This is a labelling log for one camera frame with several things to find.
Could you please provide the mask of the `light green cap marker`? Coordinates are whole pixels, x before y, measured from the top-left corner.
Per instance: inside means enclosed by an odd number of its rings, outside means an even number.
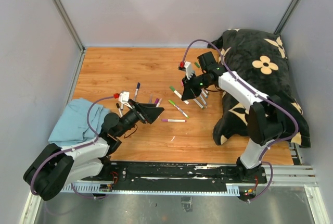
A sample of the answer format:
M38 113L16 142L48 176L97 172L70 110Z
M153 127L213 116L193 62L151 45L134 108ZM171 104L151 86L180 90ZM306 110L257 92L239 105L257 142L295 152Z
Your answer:
M168 100L168 102L175 107L180 113L182 113L182 115L184 115L186 118L189 118L189 116L179 107L177 106L172 100Z

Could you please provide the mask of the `lavender cap marker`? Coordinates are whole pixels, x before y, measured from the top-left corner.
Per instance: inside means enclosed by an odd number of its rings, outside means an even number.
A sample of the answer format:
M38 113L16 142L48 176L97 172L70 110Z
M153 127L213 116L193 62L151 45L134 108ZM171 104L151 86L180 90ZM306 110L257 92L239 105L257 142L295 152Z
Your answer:
M206 100L205 100L205 96L202 95L202 94L200 94L200 99L201 99L201 101L203 102L204 106L207 108L207 107L208 107L208 104L207 104L207 102L206 102Z

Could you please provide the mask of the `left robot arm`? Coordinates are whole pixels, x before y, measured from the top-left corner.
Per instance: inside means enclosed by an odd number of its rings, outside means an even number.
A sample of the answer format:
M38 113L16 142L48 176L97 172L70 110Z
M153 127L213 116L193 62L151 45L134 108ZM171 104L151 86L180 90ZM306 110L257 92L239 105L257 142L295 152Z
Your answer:
M106 180L111 175L109 155L121 145L120 137L138 122L152 124L164 112L156 104L141 104L129 99L128 112L119 116L110 112L103 118L94 138L76 145L47 145L23 175L33 195L44 201L54 198L64 186L87 177Z

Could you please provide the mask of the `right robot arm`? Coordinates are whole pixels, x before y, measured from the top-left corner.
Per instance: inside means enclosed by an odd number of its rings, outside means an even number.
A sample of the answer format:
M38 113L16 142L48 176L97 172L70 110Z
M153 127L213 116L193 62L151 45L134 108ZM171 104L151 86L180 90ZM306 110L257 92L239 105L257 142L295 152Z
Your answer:
M212 52L200 55L198 61L202 69L199 76L195 74L190 62L182 60L179 64L179 70L185 72L182 100L197 98L202 89L217 85L241 103L248 112L246 121L249 141L237 159L235 171L239 181L248 182L261 167L268 148L283 140L281 135L287 131L287 119L294 124L294 133L287 136L286 140L291 140L298 133L298 123L290 112L281 107L280 97L268 96L255 89L226 64L219 64Z

